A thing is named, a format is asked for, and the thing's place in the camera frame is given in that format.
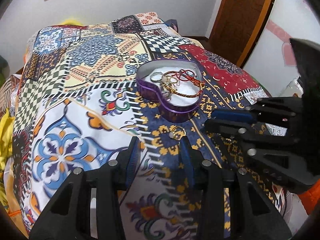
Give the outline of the dark blue pillow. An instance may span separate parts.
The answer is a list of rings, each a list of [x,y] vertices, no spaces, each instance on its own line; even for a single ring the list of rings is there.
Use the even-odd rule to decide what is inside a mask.
[[[168,27],[171,27],[172,29],[174,29],[174,31],[176,31],[178,33],[178,23],[177,23],[176,19],[167,20],[167,21],[165,21],[165,24]]]

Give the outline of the patchwork patterned bedspread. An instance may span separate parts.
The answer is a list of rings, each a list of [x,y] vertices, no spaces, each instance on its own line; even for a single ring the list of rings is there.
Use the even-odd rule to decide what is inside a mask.
[[[153,60],[198,63],[205,88],[199,109],[175,124],[136,85]],[[139,170],[119,192],[127,239],[195,239],[201,196],[192,193],[178,139],[222,166],[226,158],[203,130],[213,110],[240,110],[269,92],[247,72],[180,36],[155,12],[105,24],[52,25],[28,42],[13,126],[12,180],[5,186],[17,227],[29,235],[40,213],[76,168],[101,167],[141,141]]]

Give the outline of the wooden door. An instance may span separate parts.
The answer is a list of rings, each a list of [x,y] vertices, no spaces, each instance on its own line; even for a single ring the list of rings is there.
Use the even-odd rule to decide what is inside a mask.
[[[212,52],[243,68],[275,0],[221,0],[209,37]]]

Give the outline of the purple heart-shaped tin box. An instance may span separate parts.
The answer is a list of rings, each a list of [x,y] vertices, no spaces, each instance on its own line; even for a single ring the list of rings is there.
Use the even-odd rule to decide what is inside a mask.
[[[185,122],[197,111],[205,83],[198,63],[161,59],[142,64],[136,72],[140,95],[154,103],[170,122]]]

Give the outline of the yellow cloth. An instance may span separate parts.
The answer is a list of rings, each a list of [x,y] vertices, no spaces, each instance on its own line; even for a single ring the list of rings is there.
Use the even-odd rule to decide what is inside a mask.
[[[1,204],[7,209],[8,200],[4,187],[4,170],[8,159],[12,156],[12,135],[15,117],[11,116],[9,109],[1,117]]]

